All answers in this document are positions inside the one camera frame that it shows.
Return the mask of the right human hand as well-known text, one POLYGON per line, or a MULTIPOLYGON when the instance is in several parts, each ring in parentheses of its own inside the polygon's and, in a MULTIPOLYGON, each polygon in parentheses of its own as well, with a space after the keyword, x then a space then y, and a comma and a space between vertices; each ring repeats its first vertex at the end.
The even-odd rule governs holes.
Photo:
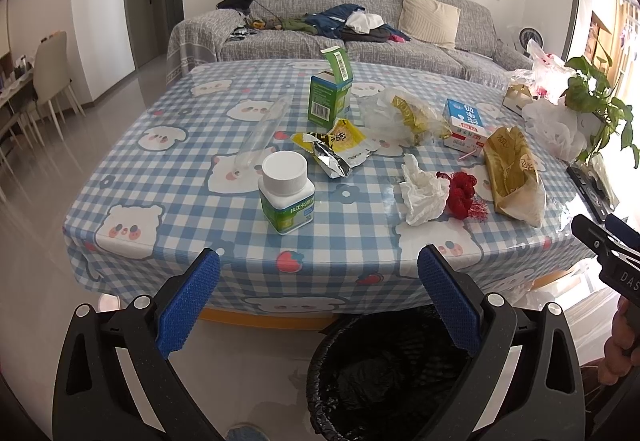
POLYGON ((629 301, 620 297, 612 321, 611 336, 604 344, 604 358, 598 365, 598 382, 601 385, 613 386, 617 380, 639 366, 639 349, 631 350, 636 335, 627 320, 628 308, 629 301))

